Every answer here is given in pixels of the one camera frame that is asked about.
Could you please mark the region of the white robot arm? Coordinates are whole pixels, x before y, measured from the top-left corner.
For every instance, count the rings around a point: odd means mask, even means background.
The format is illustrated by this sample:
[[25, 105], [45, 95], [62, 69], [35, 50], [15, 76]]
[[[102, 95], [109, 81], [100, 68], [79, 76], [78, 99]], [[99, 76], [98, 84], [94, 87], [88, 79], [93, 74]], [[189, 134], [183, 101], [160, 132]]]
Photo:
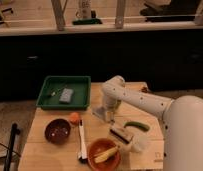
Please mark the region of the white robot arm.
[[171, 99], [125, 88], [123, 82], [115, 76], [102, 84], [104, 106], [121, 100], [162, 120], [163, 171], [203, 171], [203, 99]]

